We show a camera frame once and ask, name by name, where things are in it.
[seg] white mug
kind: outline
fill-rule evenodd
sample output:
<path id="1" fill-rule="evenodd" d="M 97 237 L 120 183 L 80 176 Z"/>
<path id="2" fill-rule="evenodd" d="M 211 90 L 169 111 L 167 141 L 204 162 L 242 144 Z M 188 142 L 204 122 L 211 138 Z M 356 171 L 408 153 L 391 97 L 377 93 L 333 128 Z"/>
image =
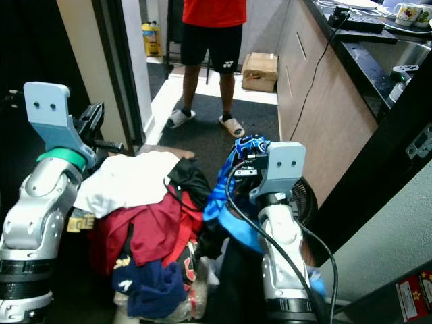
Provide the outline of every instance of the white mug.
<path id="1" fill-rule="evenodd" d="M 396 14 L 395 23 L 403 26 L 411 26 L 421 13 L 421 6 L 415 3 L 403 2 L 394 7 Z"/>
<path id="2" fill-rule="evenodd" d="M 421 5 L 421 13 L 414 25 L 416 27 L 429 27 L 429 20 L 432 18 L 432 5 Z"/>

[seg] red label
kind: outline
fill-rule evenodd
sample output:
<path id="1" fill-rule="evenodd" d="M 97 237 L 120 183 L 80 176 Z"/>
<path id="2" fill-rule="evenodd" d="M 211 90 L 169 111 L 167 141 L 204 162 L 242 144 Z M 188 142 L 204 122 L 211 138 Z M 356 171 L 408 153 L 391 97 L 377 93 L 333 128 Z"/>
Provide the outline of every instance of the red label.
<path id="1" fill-rule="evenodd" d="M 432 313 L 432 271 L 423 271 L 396 284 L 405 323 Z"/>

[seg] wooden cabinet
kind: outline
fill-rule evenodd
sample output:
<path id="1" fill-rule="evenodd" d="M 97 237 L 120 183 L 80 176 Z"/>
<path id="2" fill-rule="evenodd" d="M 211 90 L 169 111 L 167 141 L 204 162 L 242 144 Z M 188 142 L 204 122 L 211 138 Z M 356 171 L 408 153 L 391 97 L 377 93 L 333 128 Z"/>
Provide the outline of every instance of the wooden cabinet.
<path id="1" fill-rule="evenodd" d="M 279 55 L 281 139 L 290 140 L 327 38 L 303 1 L 291 1 Z M 377 128 L 369 108 L 329 47 L 292 140 L 306 149 L 304 176 L 319 206 Z"/>

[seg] dark floor mat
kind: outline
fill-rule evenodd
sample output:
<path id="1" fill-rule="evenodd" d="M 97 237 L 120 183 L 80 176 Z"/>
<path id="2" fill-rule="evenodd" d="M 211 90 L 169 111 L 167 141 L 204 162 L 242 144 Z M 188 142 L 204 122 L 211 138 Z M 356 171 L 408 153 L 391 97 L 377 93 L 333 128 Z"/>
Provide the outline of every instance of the dark floor mat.
<path id="1" fill-rule="evenodd" d="M 153 100 L 165 82 L 165 64 L 147 63 L 148 83 L 150 84 L 150 98 Z"/>
<path id="2" fill-rule="evenodd" d="M 180 100 L 175 108 L 180 108 Z M 219 123 L 219 97 L 196 94 L 196 117 L 179 128 L 165 128 L 159 145 L 195 152 L 210 186 L 217 181 L 217 172 L 231 151 L 235 138 Z M 272 141 L 279 140 L 277 105 L 234 100 L 233 116 L 243 125 L 247 135 L 261 134 Z"/>

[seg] red shirt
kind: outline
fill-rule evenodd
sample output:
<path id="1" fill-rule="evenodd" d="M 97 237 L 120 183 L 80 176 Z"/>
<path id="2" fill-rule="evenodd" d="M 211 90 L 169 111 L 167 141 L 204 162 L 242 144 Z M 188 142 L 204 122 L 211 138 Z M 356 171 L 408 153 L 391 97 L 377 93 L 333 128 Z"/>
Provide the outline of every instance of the red shirt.
<path id="1" fill-rule="evenodd" d="M 184 0 L 185 24 L 224 28 L 246 22 L 246 0 Z"/>

